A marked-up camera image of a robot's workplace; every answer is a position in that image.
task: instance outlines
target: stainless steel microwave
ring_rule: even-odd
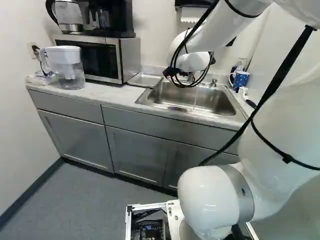
[[[52,35],[57,46],[81,48],[86,79],[124,84],[141,71],[139,38],[110,38],[89,35]]]

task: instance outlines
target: floor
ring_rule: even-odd
[[[65,163],[0,232],[1,240],[124,240],[128,204],[174,197]]]

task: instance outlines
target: blue mug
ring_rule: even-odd
[[[234,80],[233,83],[231,82],[230,76],[233,76]],[[247,71],[236,71],[230,73],[229,75],[229,83],[232,86],[233,90],[237,92],[240,87],[245,87],[249,80],[250,73]]]

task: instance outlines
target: stainless steel sink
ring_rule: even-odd
[[[213,87],[201,83],[192,88],[179,88],[163,79],[153,89],[145,90],[135,103],[194,115],[244,119],[228,88],[218,84]]]

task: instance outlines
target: kitchenette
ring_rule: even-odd
[[[313,26],[259,0],[30,1],[0,65],[1,239],[319,239]]]

